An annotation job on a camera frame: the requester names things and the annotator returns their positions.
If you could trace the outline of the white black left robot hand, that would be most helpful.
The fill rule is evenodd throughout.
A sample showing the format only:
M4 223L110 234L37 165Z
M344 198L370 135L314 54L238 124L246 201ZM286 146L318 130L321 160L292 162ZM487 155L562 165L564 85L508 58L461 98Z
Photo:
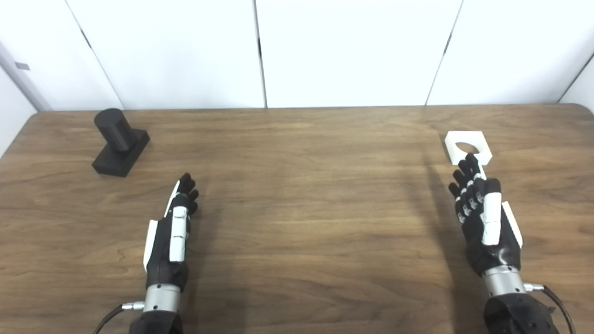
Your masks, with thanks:
M169 284L185 289L189 277L187 239L191 217L199 208L198 197L195 180L184 173L174 185L163 217L149 222L143 254L146 288Z

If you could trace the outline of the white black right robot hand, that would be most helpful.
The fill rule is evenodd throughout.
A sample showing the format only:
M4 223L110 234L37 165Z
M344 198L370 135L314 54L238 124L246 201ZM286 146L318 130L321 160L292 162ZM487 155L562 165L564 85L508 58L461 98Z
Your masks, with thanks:
M448 185L455 213L466 241L465 255L479 276L504 266L520 270L521 232L504 207L501 183L486 178L474 154L467 154Z

